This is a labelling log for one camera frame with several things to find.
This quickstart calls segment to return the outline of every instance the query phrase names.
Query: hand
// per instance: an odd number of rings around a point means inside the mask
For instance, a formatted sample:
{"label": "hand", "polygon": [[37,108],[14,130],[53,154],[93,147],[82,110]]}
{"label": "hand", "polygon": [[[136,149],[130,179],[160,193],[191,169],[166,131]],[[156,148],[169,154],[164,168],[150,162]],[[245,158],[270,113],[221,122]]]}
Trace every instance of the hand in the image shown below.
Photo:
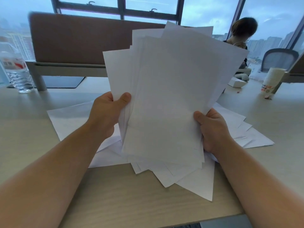
{"label": "hand", "polygon": [[245,42],[237,42],[234,45],[237,47],[240,47],[242,49],[246,49],[246,46],[247,46]]}
{"label": "hand", "polygon": [[201,125],[203,146],[206,151],[215,154],[227,143],[233,141],[225,119],[215,109],[211,108],[206,116],[200,111],[195,111],[193,117]]}
{"label": "hand", "polygon": [[114,133],[114,125],[118,122],[120,111],[130,101],[130,93],[124,93],[117,101],[113,101],[111,92],[101,95],[95,99],[86,124],[102,132],[105,136],[104,139],[111,137]]}

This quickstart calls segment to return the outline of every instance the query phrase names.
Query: hair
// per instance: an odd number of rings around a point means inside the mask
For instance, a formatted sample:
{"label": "hair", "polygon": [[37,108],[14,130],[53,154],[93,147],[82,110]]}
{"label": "hair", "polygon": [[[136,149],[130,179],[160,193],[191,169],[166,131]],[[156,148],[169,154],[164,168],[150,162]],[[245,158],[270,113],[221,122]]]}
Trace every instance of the hair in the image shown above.
{"label": "hair", "polygon": [[231,26],[231,33],[236,37],[251,37],[257,29],[257,21],[254,18],[242,18]]}

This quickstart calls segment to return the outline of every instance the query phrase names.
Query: desk surface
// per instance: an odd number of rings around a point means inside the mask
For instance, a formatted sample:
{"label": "desk surface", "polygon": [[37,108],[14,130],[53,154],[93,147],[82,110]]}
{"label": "desk surface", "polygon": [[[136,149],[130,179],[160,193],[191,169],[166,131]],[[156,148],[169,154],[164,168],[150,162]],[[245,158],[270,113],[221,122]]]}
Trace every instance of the desk surface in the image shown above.
{"label": "desk surface", "polygon": [[[276,144],[247,149],[271,173],[304,196],[304,84],[285,84],[273,100],[250,80],[240,93],[227,87],[218,103]],[[107,78],[86,78],[76,89],[19,94],[0,88],[0,182],[43,155],[59,139],[46,110],[95,99]],[[146,227],[186,224],[243,213],[219,165],[213,202],[174,184],[164,188],[152,172],[135,175],[130,164],[88,169],[60,227]]]}

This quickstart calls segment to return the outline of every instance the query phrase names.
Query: bottle label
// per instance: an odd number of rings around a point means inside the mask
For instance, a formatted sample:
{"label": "bottle label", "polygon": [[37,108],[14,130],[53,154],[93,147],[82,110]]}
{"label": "bottle label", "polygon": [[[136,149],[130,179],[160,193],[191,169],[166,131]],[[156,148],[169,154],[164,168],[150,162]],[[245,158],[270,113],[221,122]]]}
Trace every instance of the bottle label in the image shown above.
{"label": "bottle label", "polygon": [[21,70],[26,68],[23,58],[0,57],[5,70]]}

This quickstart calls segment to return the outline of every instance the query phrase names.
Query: person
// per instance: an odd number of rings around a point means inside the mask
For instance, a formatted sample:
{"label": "person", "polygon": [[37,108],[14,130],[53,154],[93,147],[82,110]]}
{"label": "person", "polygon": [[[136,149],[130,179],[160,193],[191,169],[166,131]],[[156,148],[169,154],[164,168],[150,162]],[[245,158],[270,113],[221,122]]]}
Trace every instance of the person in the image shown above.
{"label": "person", "polygon": [[[238,46],[243,49],[248,49],[246,41],[250,38],[257,30],[257,21],[254,18],[242,18],[237,20],[231,26],[231,37],[223,42],[231,45]],[[243,61],[240,69],[247,67],[247,58]]]}
{"label": "person", "polygon": [[[56,228],[104,139],[114,132],[124,93],[98,97],[87,122],[49,152],[0,185],[0,227]],[[194,112],[206,151],[221,164],[253,227],[303,227],[304,202],[268,173],[230,136],[223,117],[211,109]]]}

